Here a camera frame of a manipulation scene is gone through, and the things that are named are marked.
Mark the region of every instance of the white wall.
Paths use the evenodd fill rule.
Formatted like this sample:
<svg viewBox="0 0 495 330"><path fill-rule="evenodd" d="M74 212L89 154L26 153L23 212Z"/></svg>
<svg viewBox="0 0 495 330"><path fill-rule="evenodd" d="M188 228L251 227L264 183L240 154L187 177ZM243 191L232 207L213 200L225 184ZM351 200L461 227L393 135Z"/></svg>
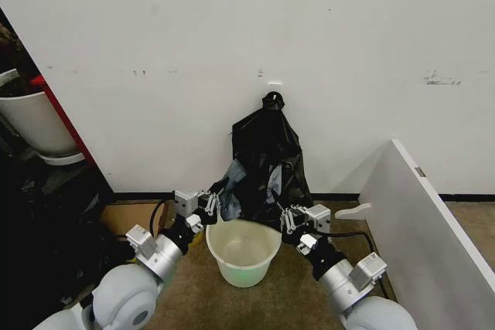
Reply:
<svg viewBox="0 0 495 330"><path fill-rule="evenodd" d="M115 191L208 187L277 79L313 192L396 137L439 192L495 193L494 0L0 5Z"/></svg>

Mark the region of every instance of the white plastic bucket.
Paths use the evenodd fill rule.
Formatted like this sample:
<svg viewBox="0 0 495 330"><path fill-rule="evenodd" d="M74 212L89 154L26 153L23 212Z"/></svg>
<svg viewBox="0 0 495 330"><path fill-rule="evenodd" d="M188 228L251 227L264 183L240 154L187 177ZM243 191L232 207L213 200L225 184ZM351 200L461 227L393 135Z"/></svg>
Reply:
<svg viewBox="0 0 495 330"><path fill-rule="evenodd" d="M224 279L236 287L251 287L266 275L282 243L270 227L242 219L207 226L207 244Z"/></svg>

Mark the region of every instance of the floor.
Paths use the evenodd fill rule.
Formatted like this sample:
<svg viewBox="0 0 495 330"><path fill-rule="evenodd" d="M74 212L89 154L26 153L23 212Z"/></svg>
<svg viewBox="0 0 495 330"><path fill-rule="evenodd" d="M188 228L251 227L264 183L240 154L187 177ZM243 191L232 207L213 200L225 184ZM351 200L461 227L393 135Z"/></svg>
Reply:
<svg viewBox="0 0 495 330"><path fill-rule="evenodd" d="M322 203L333 212L357 205L355 202ZM128 206L133 219L129 224L147 226L152 207L149 204ZM494 268L495 203L451 202L448 207ZM122 221L125 213L116 210ZM108 213L104 219L112 221ZM332 227L333 232L367 230L362 221L334 219ZM334 241L352 264L368 254L362 237ZM311 271L311 265L294 247L282 244L261 283L246 289L232 287L220 276L217 263L203 241L179 262L170 287L160 296L155 315L145 329L342 329L328 309L325 293L312 278ZM387 282L385 286L389 296L394 298L390 284ZM378 287L374 294L381 295Z"/></svg>

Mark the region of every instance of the white flower pot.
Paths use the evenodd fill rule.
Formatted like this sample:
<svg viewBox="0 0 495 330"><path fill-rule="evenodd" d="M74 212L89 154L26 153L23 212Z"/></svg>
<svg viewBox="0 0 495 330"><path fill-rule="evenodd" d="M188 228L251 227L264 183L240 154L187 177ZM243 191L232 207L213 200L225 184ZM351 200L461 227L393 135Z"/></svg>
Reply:
<svg viewBox="0 0 495 330"><path fill-rule="evenodd" d="M19 74L0 74L0 86ZM23 97L0 97L0 114L41 155L60 158L79 152L76 143L44 92Z"/></svg>

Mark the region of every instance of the black baseboard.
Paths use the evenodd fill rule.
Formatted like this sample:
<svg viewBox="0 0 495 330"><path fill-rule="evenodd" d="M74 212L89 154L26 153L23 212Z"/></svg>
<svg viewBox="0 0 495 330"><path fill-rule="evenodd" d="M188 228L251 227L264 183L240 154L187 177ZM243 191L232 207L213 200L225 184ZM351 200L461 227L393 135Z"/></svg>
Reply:
<svg viewBox="0 0 495 330"><path fill-rule="evenodd" d="M311 196L319 201L358 201L359 193L312 193Z"/></svg>
<svg viewBox="0 0 495 330"><path fill-rule="evenodd" d="M321 201L358 201L359 193L313 193L313 200ZM442 193L440 198L443 201L455 202L495 202L495 195L483 194L449 194ZM172 200L172 192L115 192L114 201L132 201L132 200Z"/></svg>
<svg viewBox="0 0 495 330"><path fill-rule="evenodd" d="M445 202L495 202L495 195L480 193L441 193L439 196Z"/></svg>

